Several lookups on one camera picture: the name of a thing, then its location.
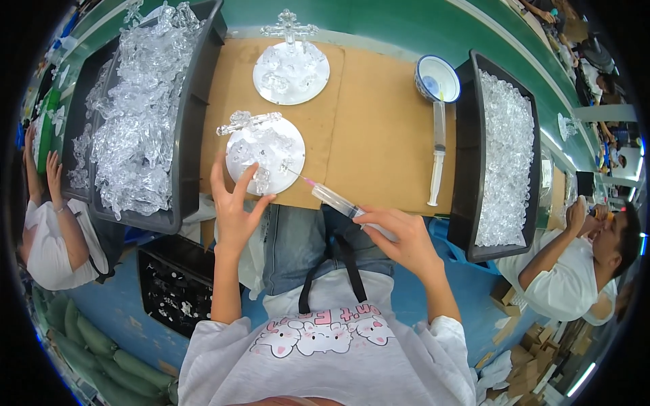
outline shirt sleeve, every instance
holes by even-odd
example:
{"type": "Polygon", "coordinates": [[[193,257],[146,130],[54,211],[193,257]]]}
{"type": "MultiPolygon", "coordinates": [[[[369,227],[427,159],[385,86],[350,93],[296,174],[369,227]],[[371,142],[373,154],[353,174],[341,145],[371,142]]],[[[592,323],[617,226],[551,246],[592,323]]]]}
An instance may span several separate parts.
{"type": "Polygon", "coordinates": [[[190,338],[178,379],[180,405],[207,405],[245,351],[250,319],[228,325],[202,321],[190,338]]]}
{"type": "Polygon", "coordinates": [[[525,290],[524,298],[547,310],[561,322],[582,317],[593,305],[588,284],[560,264],[555,264],[550,271],[540,272],[525,290]]]}
{"type": "Polygon", "coordinates": [[[419,322],[416,331],[433,360],[437,378],[456,398],[453,404],[476,405],[476,388],[467,364],[465,331],[461,323],[438,316],[431,325],[419,322]]]}

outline crystal cross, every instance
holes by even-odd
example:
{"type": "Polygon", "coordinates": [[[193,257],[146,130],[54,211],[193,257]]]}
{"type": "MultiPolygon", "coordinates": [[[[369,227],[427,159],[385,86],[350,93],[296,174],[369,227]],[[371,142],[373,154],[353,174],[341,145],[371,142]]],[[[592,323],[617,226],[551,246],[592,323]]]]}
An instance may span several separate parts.
{"type": "Polygon", "coordinates": [[[278,14],[279,23],[275,27],[266,25],[262,27],[259,32],[264,36],[277,35],[285,37],[287,43],[287,50],[293,52],[296,49],[296,36],[305,37],[307,35],[316,35],[319,28],[313,24],[300,25],[296,22],[296,14],[285,8],[283,12],[278,14]]]}
{"type": "Polygon", "coordinates": [[[236,112],[233,113],[232,116],[230,116],[230,124],[222,125],[221,127],[217,128],[216,134],[218,136],[231,134],[234,133],[235,131],[247,127],[253,127],[265,121],[278,121],[281,118],[282,118],[282,114],[280,114],[279,112],[260,114],[258,116],[251,117],[250,112],[237,110],[236,112]]]}
{"type": "Polygon", "coordinates": [[[144,0],[133,0],[126,6],[126,17],[124,22],[128,23],[132,19],[136,21],[133,23],[133,26],[138,25],[142,22],[144,17],[140,14],[140,7],[144,4],[144,0]]]}

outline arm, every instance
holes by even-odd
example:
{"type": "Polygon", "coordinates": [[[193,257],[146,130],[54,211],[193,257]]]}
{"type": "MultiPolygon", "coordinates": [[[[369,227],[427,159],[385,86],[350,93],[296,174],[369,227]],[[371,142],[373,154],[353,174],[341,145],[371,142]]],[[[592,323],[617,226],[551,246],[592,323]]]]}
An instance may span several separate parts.
{"type": "Polygon", "coordinates": [[[34,125],[30,125],[25,134],[25,151],[23,152],[23,160],[27,169],[27,188],[29,189],[29,199],[33,201],[37,207],[41,204],[40,187],[38,186],[38,174],[36,172],[36,163],[34,162],[33,142],[34,142],[34,125]]]}
{"type": "Polygon", "coordinates": [[[264,209],[275,195],[263,196],[251,213],[245,212],[246,189],[259,165],[249,166],[237,181],[233,192],[229,193],[224,184],[225,159],[226,154],[223,151],[218,152],[210,173],[219,237],[214,248],[214,287],[210,319],[232,324],[242,316],[237,272],[239,257],[259,224],[264,209]]]}
{"type": "Polygon", "coordinates": [[[567,209],[567,227],[557,237],[542,248],[519,274],[519,284],[525,291],[542,271],[551,270],[560,255],[569,244],[582,232],[586,217],[584,196],[579,196],[567,209]]]}
{"type": "Polygon", "coordinates": [[[66,243],[66,251],[70,260],[72,272],[78,270],[88,261],[90,251],[81,226],[67,205],[61,198],[61,169],[57,152],[47,154],[47,184],[52,197],[52,206],[57,213],[58,228],[66,243]]]}
{"type": "Polygon", "coordinates": [[[424,285],[429,323],[438,316],[460,322],[460,312],[445,275],[445,265],[438,257],[424,225],[422,216],[410,216],[397,209],[363,206],[366,214],[352,219],[354,223],[374,223],[394,233],[398,242],[388,240],[372,227],[363,230],[390,259],[413,272],[424,285]]]}

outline bowl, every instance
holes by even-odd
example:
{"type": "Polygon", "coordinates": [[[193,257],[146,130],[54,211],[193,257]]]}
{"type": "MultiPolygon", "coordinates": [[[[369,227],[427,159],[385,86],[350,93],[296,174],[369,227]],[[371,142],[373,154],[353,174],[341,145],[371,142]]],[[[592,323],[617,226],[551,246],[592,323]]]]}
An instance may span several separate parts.
{"type": "Polygon", "coordinates": [[[415,87],[432,103],[453,103],[460,97],[460,80],[456,71],[447,61],[435,55],[425,55],[417,61],[415,87]]]}

